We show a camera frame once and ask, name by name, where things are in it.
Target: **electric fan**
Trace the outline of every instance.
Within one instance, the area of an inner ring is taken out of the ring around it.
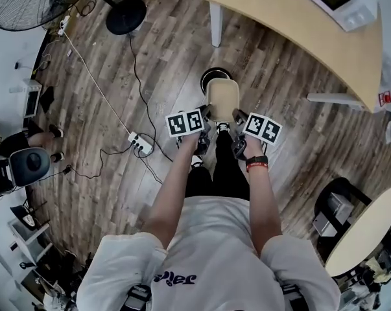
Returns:
[[[146,5],[142,0],[103,0],[112,9],[106,18],[108,30],[127,34],[144,20]],[[0,29],[23,31],[39,27],[62,15],[78,0],[0,0]]]

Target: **white t-shirt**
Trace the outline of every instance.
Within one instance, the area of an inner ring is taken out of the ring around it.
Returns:
[[[129,289],[150,285],[152,311],[285,311],[281,281],[296,284],[310,311],[336,311],[340,292],[310,241],[276,236],[258,257],[249,202],[185,199],[168,250],[148,233],[106,236],[78,290],[80,311],[119,311]]]

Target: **black pants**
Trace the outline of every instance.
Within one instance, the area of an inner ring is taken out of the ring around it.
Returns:
[[[217,138],[213,179],[205,167],[196,167],[188,175],[185,197],[223,196],[250,199],[250,186],[231,150],[233,139],[228,132],[220,132]]]

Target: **wristwatch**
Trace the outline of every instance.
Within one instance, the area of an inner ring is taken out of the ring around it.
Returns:
[[[267,156],[261,155],[259,157],[251,157],[250,159],[246,160],[246,169],[248,170],[253,166],[263,166],[265,168],[268,168],[268,159]]]

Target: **table leg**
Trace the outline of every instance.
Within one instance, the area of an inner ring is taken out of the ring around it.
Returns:
[[[309,93],[307,100],[312,102],[329,102],[353,106],[355,109],[364,109],[364,104],[347,93]]]
[[[209,16],[211,18],[211,38],[214,47],[219,47],[222,32],[222,7],[216,3],[209,3]]]

